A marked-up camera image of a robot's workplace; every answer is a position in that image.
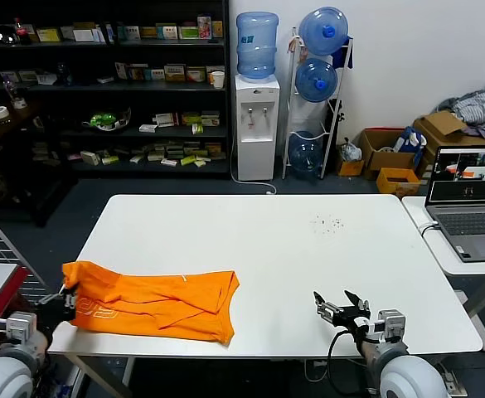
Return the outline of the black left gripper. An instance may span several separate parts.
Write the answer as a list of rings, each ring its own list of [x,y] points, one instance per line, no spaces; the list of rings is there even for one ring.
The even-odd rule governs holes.
[[[62,322],[69,322],[76,316],[76,300],[78,284],[64,288],[64,294],[57,292],[48,294],[38,301],[36,307],[36,328],[40,332],[54,332]],[[48,304],[64,299],[64,304]]]

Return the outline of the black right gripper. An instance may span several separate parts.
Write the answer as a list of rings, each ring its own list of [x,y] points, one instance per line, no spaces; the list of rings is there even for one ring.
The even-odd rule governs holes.
[[[318,292],[314,291],[313,296],[318,315],[326,322],[332,322],[335,327],[345,327],[350,332],[356,332],[358,328],[367,330],[371,321],[369,302],[348,290],[345,290],[344,294],[352,306],[342,307],[338,310],[335,304],[327,302]]]

